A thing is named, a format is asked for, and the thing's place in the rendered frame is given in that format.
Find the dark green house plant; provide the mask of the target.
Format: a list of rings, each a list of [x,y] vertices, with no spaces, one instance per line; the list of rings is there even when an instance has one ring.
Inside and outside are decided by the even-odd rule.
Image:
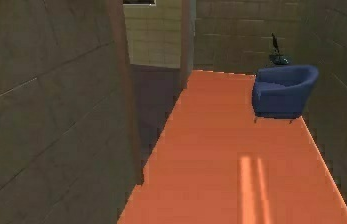
[[[280,52],[277,37],[275,36],[274,33],[272,33],[271,36],[272,36],[273,53],[269,55],[270,61],[275,65],[281,65],[281,66],[289,65],[290,60]]]

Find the framed wall picture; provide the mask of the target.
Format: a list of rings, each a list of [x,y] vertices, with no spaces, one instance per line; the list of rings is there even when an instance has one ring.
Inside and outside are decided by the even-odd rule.
[[[156,0],[123,0],[123,5],[156,6]]]

